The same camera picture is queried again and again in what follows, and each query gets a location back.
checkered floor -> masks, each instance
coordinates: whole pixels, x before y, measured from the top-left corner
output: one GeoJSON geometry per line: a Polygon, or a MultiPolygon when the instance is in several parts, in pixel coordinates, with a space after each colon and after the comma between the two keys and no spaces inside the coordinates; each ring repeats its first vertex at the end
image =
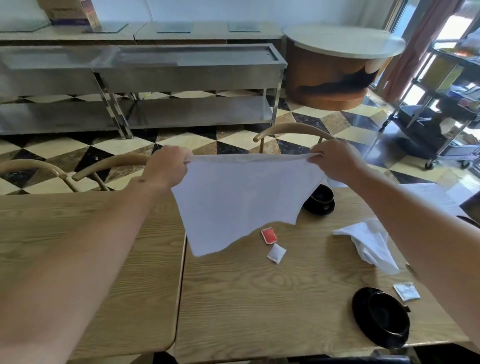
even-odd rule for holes
{"type": "MultiPolygon", "coordinates": [[[[244,91],[188,91],[180,93],[143,93],[142,98],[174,97],[231,97],[255,95],[254,90],[244,91]]],[[[271,106],[273,96],[267,96],[271,106]]],[[[19,97],[0,102],[68,102],[98,101],[98,95],[61,95],[48,97],[19,97]]],[[[362,105],[346,111],[325,111],[298,105],[288,98],[280,99],[276,122],[302,122],[320,128],[337,138],[347,140],[361,153],[377,138],[378,129],[391,109],[375,94],[369,93],[362,105]]],[[[122,140],[118,133],[85,132],[63,134],[29,134],[0,137],[0,162],[31,158],[47,161],[72,175],[83,168],[112,155],[126,152],[150,155],[164,145],[190,148],[194,154],[258,153],[259,143],[252,139],[268,124],[233,126],[206,126],[169,129],[133,130],[131,140],[122,140]]],[[[317,137],[302,134],[278,134],[267,137],[265,153],[307,153],[318,141],[317,137]]],[[[435,182],[462,203],[480,191],[480,180],[470,172],[461,170],[452,162],[439,164],[427,171],[422,151],[391,123],[377,146],[366,157],[369,165],[397,183],[435,182]]],[[[142,167],[121,167],[99,173],[106,185],[122,189],[133,176],[142,173],[142,167]]],[[[73,182],[80,191],[98,190],[90,178],[73,182]]],[[[42,170],[11,172],[0,176],[0,194],[39,194],[70,192],[59,178],[42,170]]]]}

hand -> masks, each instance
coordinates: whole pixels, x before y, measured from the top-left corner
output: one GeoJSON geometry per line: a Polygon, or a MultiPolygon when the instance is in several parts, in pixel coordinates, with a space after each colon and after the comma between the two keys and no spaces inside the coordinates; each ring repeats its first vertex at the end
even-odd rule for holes
{"type": "Polygon", "coordinates": [[[187,148],[163,146],[148,160],[141,180],[160,187],[172,188],[185,177],[187,173],[185,159],[191,155],[192,151],[187,148]]]}
{"type": "Polygon", "coordinates": [[[358,150],[345,140],[328,140],[314,146],[311,152],[321,155],[310,158],[310,163],[319,166],[329,178],[347,185],[369,170],[358,150]]]}

white countertop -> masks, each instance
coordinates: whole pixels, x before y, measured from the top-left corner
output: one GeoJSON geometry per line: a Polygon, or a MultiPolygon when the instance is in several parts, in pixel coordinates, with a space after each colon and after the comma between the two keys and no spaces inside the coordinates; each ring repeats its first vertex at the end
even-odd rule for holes
{"type": "Polygon", "coordinates": [[[260,32],[230,32],[228,22],[193,22],[191,33],[157,33],[152,23],[145,24],[136,40],[194,40],[194,39],[281,39],[283,32],[271,22],[256,22],[260,32]]]}
{"type": "Polygon", "coordinates": [[[284,33],[299,48],[344,58],[389,58],[406,46],[402,38],[387,31],[354,26],[302,24],[288,27],[284,33]]]}
{"type": "Polygon", "coordinates": [[[84,33],[85,26],[49,25],[35,32],[0,33],[0,40],[41,41],[41,40],[131,40],[145,22],[132,22],[118,33],[84,33]]]}

cart wheel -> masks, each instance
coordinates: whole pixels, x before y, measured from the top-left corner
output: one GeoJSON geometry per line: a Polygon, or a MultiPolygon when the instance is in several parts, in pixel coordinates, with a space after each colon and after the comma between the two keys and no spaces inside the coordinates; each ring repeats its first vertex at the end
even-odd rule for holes
{"type": "Polygon", "coordinates": [[[429,160],[427,163],[425,163],[425,169],[426,170],[432,170],[435,168],[435,161],[434,160],[429,160]]]}
{"type": "Polygon", "coordinates": [[[468,170],[472,168],[473,162],[471,160],[464,160],[462,161],[462,165],[460,166],[461,169],[463,170],[468,170]]]}
{"type": "Polygon", "coordinates": [[[384,123],[382,124],[382,127],[378,130],[379,133],[383,133],[385,131],[385,128],[388,126],[390,123],[390,120],[385,120],[384,123]]]}

wooden table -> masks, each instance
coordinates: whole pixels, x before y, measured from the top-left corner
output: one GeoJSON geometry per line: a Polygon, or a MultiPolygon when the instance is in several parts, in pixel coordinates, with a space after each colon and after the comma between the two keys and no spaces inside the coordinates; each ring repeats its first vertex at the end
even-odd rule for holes
{"type": "MultiPolygon", "coordinates": [[[[117,192],[0,197],[0,289],[117,192]]],[[[71,359],[154,352],[175,338],[185,230],[173,195],[149,214],[71,359]]]]}
{"type": "Polygon", "coordinates": [[[393,283],[413,281],[408,344],[466,341],[430,292],[405,267],[389,276],[363,262],[348,236],[332,231],[372,217],[349,188],[335,189],[335,211],[324,218],[301,211],[296,226],[269,224],[287,252],[280,265],[266,258],[259,231],[227,249],[194,257],[187,248],[175,356],[179,363],[235,361],[328,353],[375,345],[357,327],[350,303],[361,287],[394,296],[393,283]]]}

